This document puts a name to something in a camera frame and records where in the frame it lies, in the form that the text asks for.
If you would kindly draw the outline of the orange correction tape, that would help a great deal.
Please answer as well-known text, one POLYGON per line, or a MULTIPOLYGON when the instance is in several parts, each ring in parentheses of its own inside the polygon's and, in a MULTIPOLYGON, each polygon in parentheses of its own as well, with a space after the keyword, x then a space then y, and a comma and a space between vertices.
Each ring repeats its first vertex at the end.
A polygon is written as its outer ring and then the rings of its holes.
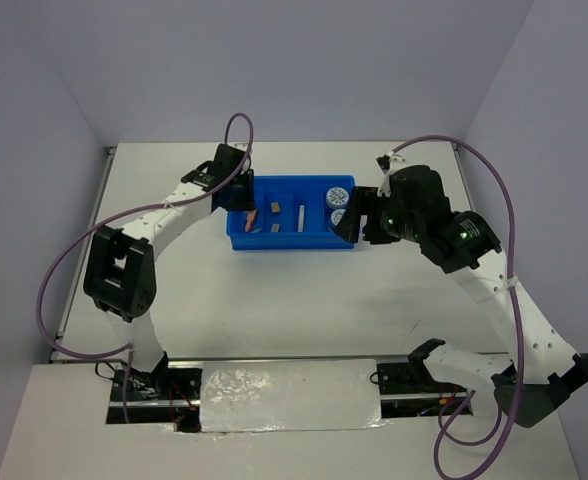
POLYGON ((252 229, 254 228, 254 224, 256 222, 257 216, 258 216, 257 210, 251 210, 247 213, 246 218, 245 218, 245 224, 244 224, 244 232, 245 233, 250 233, 252 231, 252 229))

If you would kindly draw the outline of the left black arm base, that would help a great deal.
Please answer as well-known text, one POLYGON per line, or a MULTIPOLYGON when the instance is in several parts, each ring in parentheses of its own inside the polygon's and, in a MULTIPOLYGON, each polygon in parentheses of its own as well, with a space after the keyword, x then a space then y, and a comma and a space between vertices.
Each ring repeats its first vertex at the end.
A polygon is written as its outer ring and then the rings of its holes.
POLYGON ((202 368, 165 365, 152 376, 129 370, 114 370, 108 380, 111 389, 107 424, 165 424, 176 432, 202 431, 200 420, 202 368))

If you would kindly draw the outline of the blue slime jar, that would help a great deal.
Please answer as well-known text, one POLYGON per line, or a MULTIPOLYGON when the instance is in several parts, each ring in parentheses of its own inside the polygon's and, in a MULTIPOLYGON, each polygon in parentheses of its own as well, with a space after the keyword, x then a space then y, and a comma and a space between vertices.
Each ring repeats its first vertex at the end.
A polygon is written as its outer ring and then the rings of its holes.
POLYGON ((345 209, 349 199, 350 192, 343 187, 331 187, 325 193, 325 205, 330 210, 345 209))
POLYGON ((340 221, 342 220, 346 210, 345 209, 334 209, 331 211, 328 217, 328 228, 330 231, 335 232, 340 221))

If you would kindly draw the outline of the blue white marker pen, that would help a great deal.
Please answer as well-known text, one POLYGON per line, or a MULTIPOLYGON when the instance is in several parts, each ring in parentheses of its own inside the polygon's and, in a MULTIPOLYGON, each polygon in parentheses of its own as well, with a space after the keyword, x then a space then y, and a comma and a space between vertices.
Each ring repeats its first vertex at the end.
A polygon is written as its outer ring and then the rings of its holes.
POLYGON ((305 213, 306 213, 306 206, 304 204, 299 205, 299 209, 298 209, 298 220, 297 220, 297 232, 298 233, 304 232, 304 228, 305 228, 305 213))

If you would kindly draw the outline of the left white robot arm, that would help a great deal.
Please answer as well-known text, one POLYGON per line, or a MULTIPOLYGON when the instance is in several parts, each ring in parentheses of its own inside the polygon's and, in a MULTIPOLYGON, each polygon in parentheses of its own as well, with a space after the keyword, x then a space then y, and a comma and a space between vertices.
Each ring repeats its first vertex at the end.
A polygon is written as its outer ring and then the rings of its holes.
POLYGON ((222 143, 214 158, 184 175, 158 207, 93 234, 83 290, 128 345, 136 372, 133 384, 145 397, 159 398, 170 385, 164 369, 167 355, 150 313, 157 293, 156 261, 189 227, 215 210, 253 209, 253 187, 249 151, 222 143))

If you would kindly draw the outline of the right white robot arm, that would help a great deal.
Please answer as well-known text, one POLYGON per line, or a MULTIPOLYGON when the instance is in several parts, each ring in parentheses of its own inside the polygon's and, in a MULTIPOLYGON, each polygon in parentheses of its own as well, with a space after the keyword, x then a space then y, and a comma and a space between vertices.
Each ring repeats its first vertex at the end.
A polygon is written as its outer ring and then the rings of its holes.
POLYGON ((588 382, 588 353, 555 330, 509 273, 508 255, 488 223, 452 209, 438 172, 392 152, 377 164, 381 185, 353 187, 335 233, 349 243, 417 244, 471 298, 506 349, 481 355, 430 339, 408 356, 410 383, 420 391, 448 383, 487 393, 503 413, 516 403, 516 424, 533 427, 588 382))

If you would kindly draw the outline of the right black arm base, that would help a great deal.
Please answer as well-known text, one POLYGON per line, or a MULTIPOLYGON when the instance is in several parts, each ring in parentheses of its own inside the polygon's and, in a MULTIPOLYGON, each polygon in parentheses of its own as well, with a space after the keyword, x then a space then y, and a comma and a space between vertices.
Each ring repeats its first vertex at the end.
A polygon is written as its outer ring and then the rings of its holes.
POLYGON ((468 394, 459 384, 434 380, 424 367, 416 367, 406 357, 377 359, 369 381, 382 400, 449 399, 468 394))

